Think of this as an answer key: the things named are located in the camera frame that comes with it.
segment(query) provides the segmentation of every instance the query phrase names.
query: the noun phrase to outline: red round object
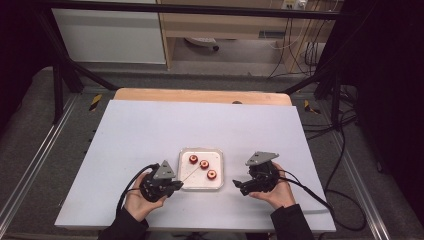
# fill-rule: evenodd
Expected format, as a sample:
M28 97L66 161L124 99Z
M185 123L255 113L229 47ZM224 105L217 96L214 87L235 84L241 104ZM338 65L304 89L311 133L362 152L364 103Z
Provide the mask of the red round object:
M197 160L199 160L199 159L197 158L196 155L191 155L189 160L192 164L195 164L195 163L197 163Z
M200 167L201 167L202 169L207 169L207 168L209 167L209 162L208 162L208 161L206 161L206 160L202 160L202 161L200 161Z
M209 178L210 180L215 179L215 178L216 178L216 171L215 171L215 170L209 170L209 171L208 171L208 178Z

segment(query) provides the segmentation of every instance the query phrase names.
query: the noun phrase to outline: black sleeve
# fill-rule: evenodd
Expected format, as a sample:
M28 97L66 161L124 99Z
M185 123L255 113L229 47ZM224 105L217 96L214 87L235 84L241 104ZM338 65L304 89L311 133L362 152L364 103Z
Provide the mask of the black sleeve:
M112 225L99 235L98 240L144 240L149 224L146 219L138 222L122 208Z
M281 207L271 214L278 240L313 240L314 236L299 204Z

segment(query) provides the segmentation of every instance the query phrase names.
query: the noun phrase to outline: white tray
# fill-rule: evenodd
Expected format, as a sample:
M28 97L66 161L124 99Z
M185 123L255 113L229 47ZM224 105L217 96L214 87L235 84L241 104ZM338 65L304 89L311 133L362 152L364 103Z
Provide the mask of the white tray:
M196 155L198 161L192 164L189 160L191 155ZM207 169L200 167L200 162L209 162ZM209 170L216 171L216 178L209 179ZM178 164L178 180L183 181L181 189L187 191L213 191L218 190L224 184L224 164L223 154L219 149L214 148L184 148L180 152Z

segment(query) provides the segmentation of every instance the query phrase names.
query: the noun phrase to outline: white table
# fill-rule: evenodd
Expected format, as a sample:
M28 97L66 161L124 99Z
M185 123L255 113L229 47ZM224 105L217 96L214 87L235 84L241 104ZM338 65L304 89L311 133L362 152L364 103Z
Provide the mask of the white table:
M177 172L185 147L221 149L224 185L215 192L175 192L147 217L152 231L272 232L272 207L242 196L232 183L250 179L244 164L255 151L279 153L273 161L325 199L295 107L112 100L55 225L109 226L131 178L163 160ZM292 189L312 231L335 231L325 207Z

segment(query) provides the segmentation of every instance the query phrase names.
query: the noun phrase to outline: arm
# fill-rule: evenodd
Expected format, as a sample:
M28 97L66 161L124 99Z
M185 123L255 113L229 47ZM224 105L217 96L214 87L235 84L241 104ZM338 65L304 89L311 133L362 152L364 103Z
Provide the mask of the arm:
M147 173L141 174L134 183L137 190L128 191L124 207L118 214L112 225L106 228L98 240L144 240L145 233L149 228L146 221L147 215L156 208L163 206L166 196L157 202L149 202L144 199L138 190L141 181Z
M273 163L280 170L280 176L286 177L280 165ZM302 210L294 199L288 182L280 180L271 192L252 192L249 196L268 202L275 211L271 219L277 239L314 239Z

